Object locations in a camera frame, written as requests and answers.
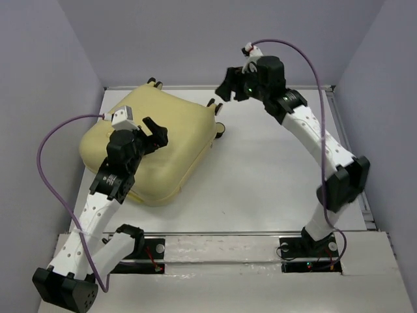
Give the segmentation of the yellow hard-shell suitcase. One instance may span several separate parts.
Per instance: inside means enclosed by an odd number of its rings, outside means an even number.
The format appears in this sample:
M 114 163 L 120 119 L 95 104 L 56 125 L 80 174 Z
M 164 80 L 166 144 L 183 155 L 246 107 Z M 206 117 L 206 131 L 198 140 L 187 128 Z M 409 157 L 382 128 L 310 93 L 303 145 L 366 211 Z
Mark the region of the yellow hard-shell suitcase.
M 148 206 L 173 201 L 215 139 L 225 132 L 216 121 L 222 104 L 210 99 L 206 106 L 166 93 L 162 83 L 151 78 L 130 91 L 108 112 L 119 121 L 117 111 L 129 115 L 127 126 L 136 125 L 150 138 L 156 126 L 167 128 L 167 145 L 144 156 L 128 196 Z

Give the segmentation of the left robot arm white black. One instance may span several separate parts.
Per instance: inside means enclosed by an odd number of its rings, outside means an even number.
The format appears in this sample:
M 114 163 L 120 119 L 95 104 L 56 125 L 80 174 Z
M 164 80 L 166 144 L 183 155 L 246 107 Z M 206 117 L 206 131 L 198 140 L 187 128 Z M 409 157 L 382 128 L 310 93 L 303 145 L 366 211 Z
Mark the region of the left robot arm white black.
M 112 113 L 101 118 L 111 121 L 113 132 L 84 208 L 79 216 L 70 213 L 75 228 L 49 265 L 37 268 L 32 277 L 43 301 L 71 312 L 88 312 L 98 292 L 108 292 L 112 270 L 125 257 L 143 253 L 141 228 L 123 224 L 106 243 L 102 234 L 133 187 L 143 157 L 168 144 L 167 128 L 150 117 L 142 120 L 150 134 L 129 117 Z

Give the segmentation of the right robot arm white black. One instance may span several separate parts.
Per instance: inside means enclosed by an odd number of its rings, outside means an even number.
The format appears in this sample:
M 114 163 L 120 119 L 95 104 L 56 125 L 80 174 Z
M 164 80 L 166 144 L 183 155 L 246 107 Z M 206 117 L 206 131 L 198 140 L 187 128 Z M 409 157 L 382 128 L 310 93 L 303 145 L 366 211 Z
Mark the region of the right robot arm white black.
M 244 67 L 229 67 L 215 93 L 224 101 L 249 98 L 287 129 L 321 167 L 318 204 L 301 231 L 300 248 L 314 256 L 346 208 L 363 193 L 370 169 L 365 156 L 354 156 L 323 127 L 307 100 L 286 86 L 284 65 L 278 57 L 254 57 Z

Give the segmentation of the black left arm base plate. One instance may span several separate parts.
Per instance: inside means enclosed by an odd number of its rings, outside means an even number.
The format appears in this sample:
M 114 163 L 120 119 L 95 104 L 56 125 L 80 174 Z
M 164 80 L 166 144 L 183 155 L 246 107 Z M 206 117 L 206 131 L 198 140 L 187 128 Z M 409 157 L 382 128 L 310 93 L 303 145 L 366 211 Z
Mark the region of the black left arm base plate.
M 145 239 L 141 252 L 125 257 L 111 274 L 163 275 L 165 273 L 165 239 L 151 237 Z

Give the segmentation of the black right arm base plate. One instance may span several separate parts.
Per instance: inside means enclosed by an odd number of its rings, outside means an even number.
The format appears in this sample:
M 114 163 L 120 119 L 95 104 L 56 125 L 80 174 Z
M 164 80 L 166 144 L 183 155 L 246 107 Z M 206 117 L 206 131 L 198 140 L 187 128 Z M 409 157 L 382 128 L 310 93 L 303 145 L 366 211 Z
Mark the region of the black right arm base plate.
M 309 246 L 301 237 L 282 237 L 276 249 L 281 271 L 290 273 L 342 273 L 334 235 Z

